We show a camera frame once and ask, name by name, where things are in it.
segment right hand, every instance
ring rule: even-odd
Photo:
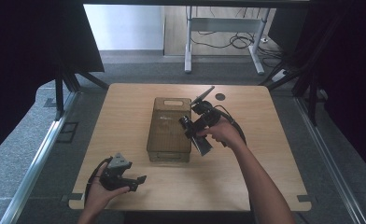
[[[217,142],[225,142],[227,147],[234,148],[239,144],[245,144],[239,132],[230,124],[230,122],[221,117],[215,126],[201,130],[197,133],[198,136],[211,134],[212,138]]]

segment wooden table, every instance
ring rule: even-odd
[[[107,93],[73,193],[83,193],[93,169],[120,152],[133,163],[124,177],[147,175],[137,192],[119,196],[108,209],[124,211],[249,211],[246,185],[232,151],[208,137],[214,147],[201,157],[192,146],[190,162],[151,162],[147,142],[155,97],[195,99],[210,86],[112,84]],[[215,98],[226,96],[224,101]],[[206,97],[223,105],[242,127],[249,148],[279,187],[292,211],[308,211],[310,202],[270,93],[260,86],[216,86]],[[192,113],[192,120],[198,116]],[[70,200],[73,209],[82,200]]]

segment left hand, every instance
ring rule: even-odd
[[[90,192],[87,197],[84,210],[81,214],[82,217],[97,217],[102,212],[102,210],[105,209],[110,200],[130,190],[129,187],[123,187],[115,190],[105,189],[99,181],[99,178],[106,166],[106,162],[102,164],[98,170],[98,173],[96,174],[96,177],[92,181]]]

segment black cable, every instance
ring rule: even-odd
[[[87,198],[88,198],[88,195],[90,193],[90,189],[91,189],[91,186],[92,186],[92,182],[93,182],[93,179],[95,177],[99,177],[97,176],[96,174],[98,173],[98,170],[99,168],[101,168],[101,166],[106,162],[107,164],[109,164],[111,162],[113,158],[112,157],[109,157],[107,159],[104,159],[103,161],[101,161],[101,163],[99,163],[99,165],[95,168],[95,170],[93,170],[92,172],[92,175],[90,176],[90,178],[88,179],[88,182],[87,182],[87,186],[85,188],[85,193],[84,193],[84,205],[86,204],[87,202]]]
[[[269,80],[271,80],[282,68],[285,66],[286,61],[282,60],[279,64],[277,64],[273,71],[261,82],[259,83],[259,86],[263,86],[265,83],[267,83]]]
[[[247,33],[251,39],[249,40],[251,43],[255,42],[255,38],[254,35]],[[271,56],[275,59],[281,59],[282,57],[284,57],[284,52],[280,51],[280,50],[271,50],[271,49],[263,49],[262,47],[258,46],[258,50],[262,55],[266,55],[266,56]]]
[[[230,43],[232,43],[232,45],[236,48],[236,49],[246,49],[249,45],[247,42],[245,42],[244,40],[249,40],[249,38],[245,37],[245,36],[242,36],[242,35],[238,35],[239,33],[236,33],[235,35],[233,35],[231,38],[230,38]],[[235,41],[237,40],[240,40],[242,43],[244,43],[244,46],[243,47],[238,47],[236,46],[234,43]]]
[[[243,16],[242,18],[244,18],[244,17],[245,17],[246,12],[247,12],[247,7],[245,8],[244,16]]]
[[[211,48],[215,48],[215,49],[225,49],[227,47],[229,47],[232,43],[226,45],[226,46],[213,46],[213,45],[210,45],[210,44],[206,44],[206,43],[201,43],[201,42],[196,42],[195,40],[191,39],[191,41],[194,43],[194,44],[198,44],[198,45],[205,45],[205,46],[208,46],[208,47],[211,47]]]
[[[216,107],[221,107],[223,108],[223,110],[226,112],[222,112],[221,110],[216,109]],[[227,119],[230,124],[236,129],[236,131],[238,131],[239,135],[241,136],[242,140],[244,140],[245,145],[246,145],[246,138],[245,138],[245,134],[242,131],[242,128],[239,126],[239,124],[235,121],[235,119],[231,116],[231,114],[229,113],[229,111],[227,111],[227,109],[222,106],[222,105],[216,105],[215,107],[213,107],[215,109],[215,111],[217,111],[221,116],[223,116],[223,118]]]
[[[239,8],[239,11],[235,14],[235,18],[238,16],[239,12],[242,11],[242,9],[244,9],[243,7]]]
[[[266,67],[275,67],[275,65],[270,65],[270,64],[268,64],[267,62],[266,62],[266,60],[280,60],[280,59],[278,59],[278,58],[262,58],[261,59],[261,63],[262,64],[264,64]]]
[[[261,10],[261,7],[259,7],[259,11],[258,11],[258,15],[257,15],[256,19],[259,18],[260,10]]]
[[[199,31],[197,31],[197,33],[199,34],[199,35],[212,35],[212,34],[215,34],[215,33],[217,33],[216,31],[214,31],[214,32],[209,32],[209,33],[201,33],[201,32],[199,32]]]
[[[215,14],[213,14],[212,7],[209,7],[210,13],[212,13],[213,17],[216,17]]]

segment wrist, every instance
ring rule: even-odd
[[[78,224],[90,224],[95,223],[98,218],[99,213],[93,212],[91,209],[86,209],[82,211],[80,218],[78,219]]]
[[[230,143],[228,143],[228,147],[232,150],[232,151],[236,151],[236,150],[240,150],[242,148],[247,148],[244,140],[242,140],[241,137],[233,139],[232,141],[230,141]]]

